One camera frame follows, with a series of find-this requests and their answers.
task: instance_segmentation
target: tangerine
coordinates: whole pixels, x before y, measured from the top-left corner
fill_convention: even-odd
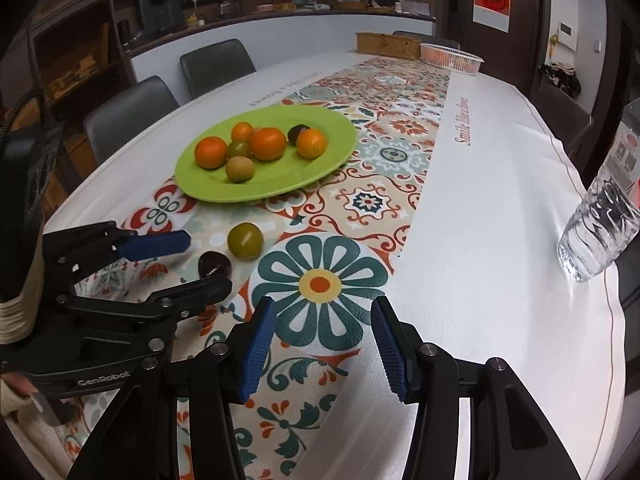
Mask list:
[[[263,162],[280,158],[287,147],[287,137],[277,128],[261,128],[249,139],[254,157]]]
[[[231,140],[243,140],[246,142],[249,140],[249,137],[251,137],[253,132],[254,127],[251,126],[251,124],[242,121],[231,129]]]
[[[205,137],[193,150],[196,163],[205,170],[215,170],[226,162],[226,142],[220,137]]]
[[[304,158],[318,158],[326,150],[327,140],[320,130],[309,128],[298,135],[296,148]]]

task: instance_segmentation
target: green plate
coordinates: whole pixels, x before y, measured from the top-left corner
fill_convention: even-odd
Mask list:
[[[231,141],[231,128],[240,121],[253,126],[278,128],[286,135],[296,124],[306,124],[323,132],[328,144],[326,151],[315,160],[298,155],[295,147],[287,149],[279,160],[260,162],[254,160],[255,174],[251,180],[234,184],[225,173],[225,167],[203,170],[193,156],[195,145],[209,136]],[[178,186],[190,196],[206,202],[247,202],[306,186],[341,166],[353,152],[357,139],[351,121],[338,112],[316,106],[277,105],[259,108],[231,117],[210,127],[182,152],[175,165]]]

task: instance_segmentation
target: person's hand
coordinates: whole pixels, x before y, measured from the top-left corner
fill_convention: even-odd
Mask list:
[[[38,391],[24,375],[20,375],[17,372],[3,374],[0,376],[0,379],[2,379],[7,386],[21,397],[28,397],[29,394],[33,394]]]

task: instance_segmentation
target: door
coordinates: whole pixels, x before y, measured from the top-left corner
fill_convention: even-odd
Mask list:
[[[448,0],[447,37],[484,59],[480,72],[528,96],[538,61],[542,0],[511,0],[508,32],[473,22],[474,0]]]

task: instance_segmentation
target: blue gripper pad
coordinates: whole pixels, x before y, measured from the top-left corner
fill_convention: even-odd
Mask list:
[[[250,323],[256,323],[256,326],[252,341],[242,360],[242,376],[238,387],[241,402],[247,402],[258,389],[262,367],[276,331],[276,322],[274,301],[269,296],[263,296],[250,321]]]
[[[404,359],[378,298],[371,303],[371,329],[391,391],[401,402],[405,402],[408,396],[408,385]]]
[[[130,262],[183,253],[191,245],[187,231],[172,231],[156,235],[132,236],[118,247],[118,256]]]

